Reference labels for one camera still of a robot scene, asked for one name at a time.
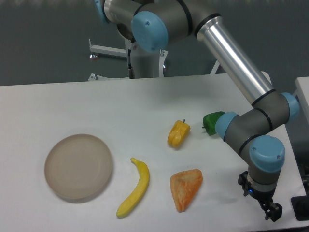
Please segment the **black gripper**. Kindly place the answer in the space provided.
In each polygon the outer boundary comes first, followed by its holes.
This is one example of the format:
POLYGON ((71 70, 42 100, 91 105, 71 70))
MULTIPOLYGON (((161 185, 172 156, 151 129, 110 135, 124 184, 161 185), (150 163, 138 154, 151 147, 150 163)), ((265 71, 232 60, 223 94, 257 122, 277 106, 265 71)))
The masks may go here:
POLYGON ((244 171, 238 177, 238 184, 242 187, 243 196, 250 195, 259 201, 261 208, 265 213, 265 220, 276 222, 282 217, 282 206, 279 203, 274 203, 272 197, 275 189, 259 190, 248 181, 248 172, 244 171))

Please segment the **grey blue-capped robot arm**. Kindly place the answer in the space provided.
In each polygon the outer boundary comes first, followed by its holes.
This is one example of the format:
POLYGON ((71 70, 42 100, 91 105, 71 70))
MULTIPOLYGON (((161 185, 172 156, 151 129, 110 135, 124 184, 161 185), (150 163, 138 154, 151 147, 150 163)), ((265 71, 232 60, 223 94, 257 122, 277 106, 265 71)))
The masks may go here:
POLYGON ((272 197, 285 148, 269 133, 298 115, 297 99, 273 88, 228 33, 222 16, 204 0, 97 0, 94 4, 101 21, 116 24, 130 42, 126 59, 131 79, 158 77, 160 51, 186 36, 194 35, 212 52, 252 105, 241 116, 223 114, 215 130, 248 164, 238 179, 244 195, 258 200, 266 219, 278 220, 282 206, 272 197))

